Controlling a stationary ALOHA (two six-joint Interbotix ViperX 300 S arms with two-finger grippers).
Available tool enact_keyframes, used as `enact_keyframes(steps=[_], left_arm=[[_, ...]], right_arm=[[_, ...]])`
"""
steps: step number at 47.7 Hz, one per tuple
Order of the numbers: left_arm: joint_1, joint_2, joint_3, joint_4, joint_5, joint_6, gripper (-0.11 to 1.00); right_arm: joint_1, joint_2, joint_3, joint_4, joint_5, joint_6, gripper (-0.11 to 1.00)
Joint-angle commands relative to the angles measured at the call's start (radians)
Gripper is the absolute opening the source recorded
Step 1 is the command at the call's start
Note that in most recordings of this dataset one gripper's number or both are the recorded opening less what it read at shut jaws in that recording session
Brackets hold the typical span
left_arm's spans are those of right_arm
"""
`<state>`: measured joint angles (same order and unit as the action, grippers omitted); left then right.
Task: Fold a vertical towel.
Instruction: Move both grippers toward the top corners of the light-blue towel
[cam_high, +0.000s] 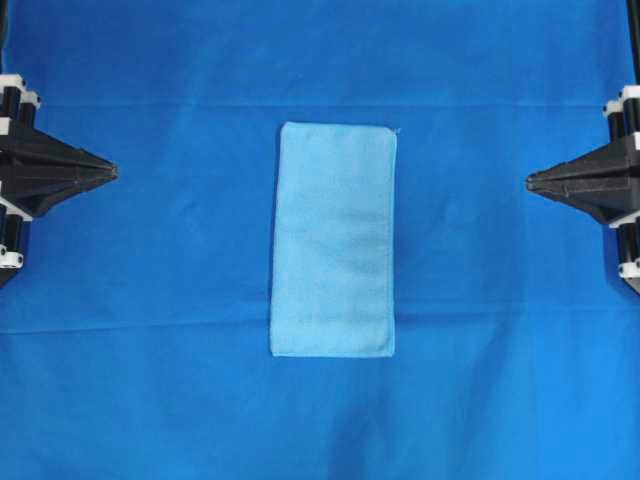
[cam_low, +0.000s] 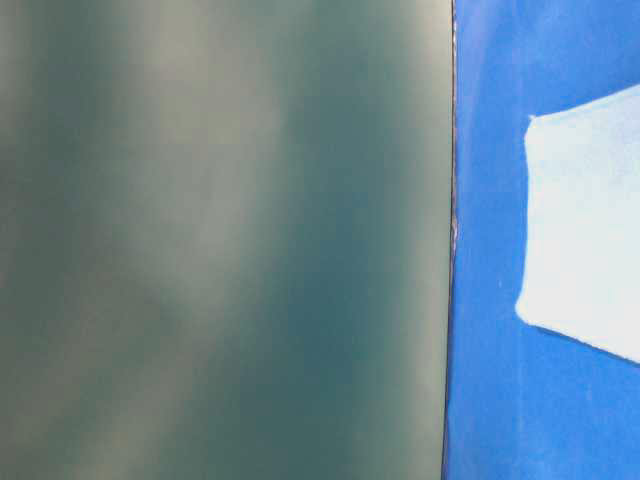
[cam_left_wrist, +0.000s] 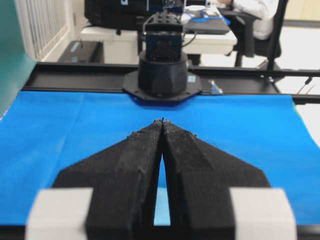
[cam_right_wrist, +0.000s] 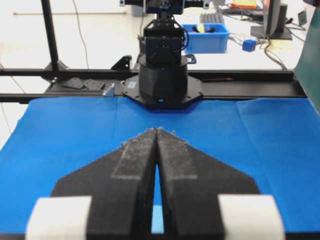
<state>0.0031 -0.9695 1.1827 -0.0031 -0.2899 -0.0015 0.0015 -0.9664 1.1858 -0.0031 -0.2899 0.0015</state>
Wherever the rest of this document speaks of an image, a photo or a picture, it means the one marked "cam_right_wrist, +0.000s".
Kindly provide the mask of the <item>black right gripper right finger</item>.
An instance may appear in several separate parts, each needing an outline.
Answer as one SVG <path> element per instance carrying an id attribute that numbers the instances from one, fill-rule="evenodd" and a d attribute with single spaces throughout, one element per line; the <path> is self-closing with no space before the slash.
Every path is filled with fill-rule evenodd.
<path id="1" fill-rule="evenodd" d="M 159 129 L 164 231 L 173 240 L 283 240 L 271 195 L 248 174 Z"/>

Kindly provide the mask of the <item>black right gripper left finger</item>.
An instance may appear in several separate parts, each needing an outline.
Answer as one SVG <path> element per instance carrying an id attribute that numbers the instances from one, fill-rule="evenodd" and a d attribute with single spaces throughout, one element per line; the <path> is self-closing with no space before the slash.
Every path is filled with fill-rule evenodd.
<path id="1" fill-rule="evenodd" d="M 39 198 L 27 222 L 28 240 L 140 239 L 152 211 L 157 131 L 60 178 Z"/>

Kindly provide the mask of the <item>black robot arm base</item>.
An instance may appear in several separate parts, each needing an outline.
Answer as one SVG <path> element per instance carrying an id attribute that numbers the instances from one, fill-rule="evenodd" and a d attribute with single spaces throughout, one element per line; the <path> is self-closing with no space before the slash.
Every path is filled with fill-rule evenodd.
<path id="1" fill-rule="evenodd" d="M 123 95 L 148 108 L 178 109 L 203 96 L 202 82 L 189 76 L 188 60 L 182 55 L 189 34 L 174 18 L 184 9 L 203 7 L 193 0 L 122 0 L 122 6 L 135 5 L 146 14 L 155 14 L 140 40 L 142 55 L 138 74 L 124 82 Z"/>

